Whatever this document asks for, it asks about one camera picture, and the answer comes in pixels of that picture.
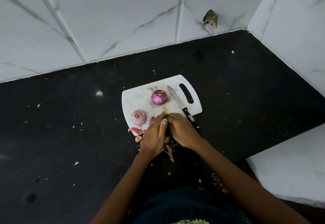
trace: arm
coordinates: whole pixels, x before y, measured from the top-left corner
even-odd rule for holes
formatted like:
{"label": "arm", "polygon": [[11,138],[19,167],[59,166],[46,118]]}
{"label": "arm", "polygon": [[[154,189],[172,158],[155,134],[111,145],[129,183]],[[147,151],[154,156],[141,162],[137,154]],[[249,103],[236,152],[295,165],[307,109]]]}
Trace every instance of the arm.
{"label": "arm", "polygon": [[132,165],[91,224],[122,223],[145,169],[163,148],[167,127],[167,120],[163,119],[164,114],[165,112],[159,117],[153,118],[153,123],[149,125],[146,135],[141,141],[139,154],[136,155]]}
{"label": "arm", "polygon": [[200,137],[186,118],[180,114],[169,114],[168,121],[174,139],[197,152],[241,206],[257,220],[262,223],[309,223],[217,152]]}

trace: white surface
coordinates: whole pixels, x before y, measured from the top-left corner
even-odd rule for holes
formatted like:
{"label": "white surface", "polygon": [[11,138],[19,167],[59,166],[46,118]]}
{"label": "white surface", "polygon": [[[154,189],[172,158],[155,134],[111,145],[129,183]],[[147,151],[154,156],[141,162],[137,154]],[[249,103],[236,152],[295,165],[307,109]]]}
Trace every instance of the white surface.
{"label": "white surface", "polygon": [[[186,88],[189,90],[193,98],[192,104],[187,102],[186,96],[184,95],[182,89],[179,87],[179,84],[184,84]],[[181,98],[183,103],[185,103],[191,115],[197,115],[202,112],[202,107],[201,107],[199,97],[197,96],[191,84],[182,75],[176,75],[170,78],[162,79],[143,86],[138,86],[132,89],[128,89],[122,92],[123,114],[129,128],[137,127],[131,121],[131,115],[133,111],[137,109],[143,110],[147,114],[147,120],[146,123],[142,125],[141,127],[142,129],[147,129],[149,126],[150,118],[152,116],[156,117],[157,115],[160,115],[161,112],[164,111],[163,108],[166,108],[168,113],[181,113],[183,116],[185,116],[182,109],[177,105],[175,99],[167,90],[167,85],[169,85],[176,91],[176,93]],[[155,105],[151,101],[151,95],[153,91],[157,89],[163,90],[167,93],[169,100],[163,105]]]}
{"label": "white surface", "polygon": [[0,81],[82,64],[42,0],[0,0]]}
{"label": "white surface", "polygon": [[50,0],[91,62],[175,40],[178,0]]}
{"label": "white surface", "polygon": [[248,30],[325,96],[325,0],[262,0]]}
{"label": "white surface", "polygon": [[[261,0],[183,0],[179,24],[179,41],[206,37],[243,29],[248,25]],[[218,14],[218,26],[202,26],[205,14],[212,9]]]}
{"label": "white surface", "polygon": [[325,201],[325,124],[247,159],[271,193]]}

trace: person's left hand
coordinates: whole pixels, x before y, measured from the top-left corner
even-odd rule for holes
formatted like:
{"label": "person's left hand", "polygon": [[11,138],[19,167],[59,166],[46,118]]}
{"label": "person's left hand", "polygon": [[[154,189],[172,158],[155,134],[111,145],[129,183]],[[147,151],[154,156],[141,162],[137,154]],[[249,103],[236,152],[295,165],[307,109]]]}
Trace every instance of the person's left hand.
{"label": "person's left hand", "polygon": [[152,117],[151,124],[140,142],[139,154],[149,156],[152,160],[161,153],[164,146],[167,119],[163,119],[165,112],[156,118]]}

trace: person's right arm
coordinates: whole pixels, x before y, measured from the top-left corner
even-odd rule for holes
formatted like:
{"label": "person's right arm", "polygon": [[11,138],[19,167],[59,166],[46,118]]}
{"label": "person's right arm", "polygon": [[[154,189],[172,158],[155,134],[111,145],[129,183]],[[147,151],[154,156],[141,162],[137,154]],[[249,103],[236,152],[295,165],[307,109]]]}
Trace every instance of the person's right arm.
{"label": "person's right arm", "polygon": [[309,223],[202,139],[181,114],[169,114],[167,119],[173,138],[197,152],[241,206],[257,220],[262,223]]}

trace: hand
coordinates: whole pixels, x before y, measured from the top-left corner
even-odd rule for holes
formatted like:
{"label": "hand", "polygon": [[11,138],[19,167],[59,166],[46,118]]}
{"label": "hand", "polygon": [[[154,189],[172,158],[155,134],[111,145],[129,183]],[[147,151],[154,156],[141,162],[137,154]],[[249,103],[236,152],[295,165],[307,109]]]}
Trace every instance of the hand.
{"label": "hand", "polygon": [[181,114],[170,113],[167,115],[170,132],[173,138],[186,148],[194,150],[195,145],[202,138],[194,129],[189,120]]}
{"label": "hand", "polygon": [[163,119],[165,112],[159,116],[152,117],[151,124],[146,133],[142,136],[140,142],[139,154],[149,156],[152,160],[161,153],[164,146],[165,131],[167,128],[167,119]]}

